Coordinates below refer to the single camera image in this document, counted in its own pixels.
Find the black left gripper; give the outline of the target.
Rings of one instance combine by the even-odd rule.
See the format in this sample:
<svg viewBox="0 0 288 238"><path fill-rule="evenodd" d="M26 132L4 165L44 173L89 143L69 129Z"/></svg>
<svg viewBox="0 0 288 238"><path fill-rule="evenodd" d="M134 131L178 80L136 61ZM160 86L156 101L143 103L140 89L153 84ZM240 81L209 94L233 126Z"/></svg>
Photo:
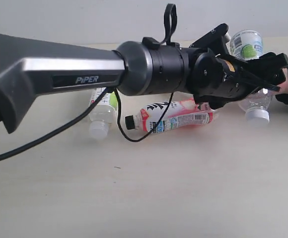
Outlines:
<svg viewBox="0 0 288 238"><path fill-rule="evenodd" d="M288 68L288 57L284 53L268 52L258 59L248 60L243 68L216 57L210 50L194 54L193 59L194 101L208 103L211 109L240 101L259 88L279 92L278 85L286 79L283 69Z"/></svg>

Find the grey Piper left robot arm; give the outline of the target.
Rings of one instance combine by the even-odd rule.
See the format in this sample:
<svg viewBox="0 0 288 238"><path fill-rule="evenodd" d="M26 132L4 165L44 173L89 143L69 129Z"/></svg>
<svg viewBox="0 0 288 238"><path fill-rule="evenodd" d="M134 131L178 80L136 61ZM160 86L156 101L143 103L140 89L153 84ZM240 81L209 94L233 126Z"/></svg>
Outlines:
<svg viewBox="0 0 288 238"><path fill-rule="evenodd" d="M237 59L212 34L188 48L144 38L112 51L0 34L0 122L12 133L38 96L99 87L126 96L184 92L220 108L262 88L279 91L286 67L285 54Z"/></svg>

